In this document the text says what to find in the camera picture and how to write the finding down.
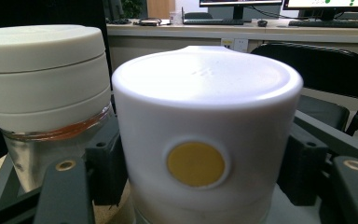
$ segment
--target gold circular sticker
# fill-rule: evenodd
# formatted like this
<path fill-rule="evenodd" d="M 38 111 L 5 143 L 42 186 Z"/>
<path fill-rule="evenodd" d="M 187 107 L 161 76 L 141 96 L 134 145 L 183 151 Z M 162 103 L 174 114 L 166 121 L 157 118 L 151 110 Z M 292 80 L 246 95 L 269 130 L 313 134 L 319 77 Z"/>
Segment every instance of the gold circular sticker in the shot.
<path fill-rule="evenodd" d="M 220 179 L 225 161 L 218 150 L 200 142 L 183 143 L 167 159 L 170 173 L 191 187 L 204 187 Z"/>

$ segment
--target keyboard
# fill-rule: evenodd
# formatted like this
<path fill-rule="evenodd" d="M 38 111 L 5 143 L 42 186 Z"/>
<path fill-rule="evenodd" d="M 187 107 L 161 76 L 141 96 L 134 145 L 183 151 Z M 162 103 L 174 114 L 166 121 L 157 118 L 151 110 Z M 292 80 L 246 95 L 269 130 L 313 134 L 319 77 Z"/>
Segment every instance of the keyboard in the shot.
<path fill-rule="evenodd" d="M 289 21 L 289 26 L 358 28 L 358 21 Z"/>
<path fill-rule="evenodd" d="M 243 20 L 185 20 L 185 25 L 243 25 Z"/>

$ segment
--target white cylindrical container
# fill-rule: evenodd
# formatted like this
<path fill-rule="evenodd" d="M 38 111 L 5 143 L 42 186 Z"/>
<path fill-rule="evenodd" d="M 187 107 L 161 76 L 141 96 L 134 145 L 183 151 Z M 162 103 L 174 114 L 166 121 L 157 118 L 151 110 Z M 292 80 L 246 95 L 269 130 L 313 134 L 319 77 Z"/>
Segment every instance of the white cylindrical container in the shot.
<path fill-rule="evenodd" d="M 131 195 L 146 222 L 264 220 L 302 88 L 293 68 L 188 47 L 124 63 L 112 83 Z"/>
<path fill-rule="evenodd" d="M 113 116 L 108 74 L 97 28 L 0 28 L 0 129 L 26 191 Z"/>

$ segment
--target stacked white lids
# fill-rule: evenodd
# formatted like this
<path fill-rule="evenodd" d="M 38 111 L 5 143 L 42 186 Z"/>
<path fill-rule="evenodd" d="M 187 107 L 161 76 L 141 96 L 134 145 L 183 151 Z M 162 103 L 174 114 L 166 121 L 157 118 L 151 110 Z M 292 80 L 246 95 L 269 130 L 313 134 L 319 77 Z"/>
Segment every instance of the stacked white lids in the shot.
<path fill-rule="evenodd" d="M 0 28 L 0 128 L 43 132 L 109 103 L 101 31 L 80 25 Z"/>

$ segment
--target metal screw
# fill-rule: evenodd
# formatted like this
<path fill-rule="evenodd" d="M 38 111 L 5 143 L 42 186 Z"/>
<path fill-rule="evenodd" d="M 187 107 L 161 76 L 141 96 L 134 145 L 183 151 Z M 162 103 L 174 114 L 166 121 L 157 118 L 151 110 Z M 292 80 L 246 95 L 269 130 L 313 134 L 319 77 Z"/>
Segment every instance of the metal screw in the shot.
<path fill-rule="evenodd" d="M 75 161 L 62 161 L 56 165 L 56 170 L 58 171 L 67 171 L 76 166 Z"/>
<path fill-rule="evenodd" d="M 358 161 L 346 160 L 344 161 L 344 165 L 348 166 L 352 170 L 358 171 Z"/>

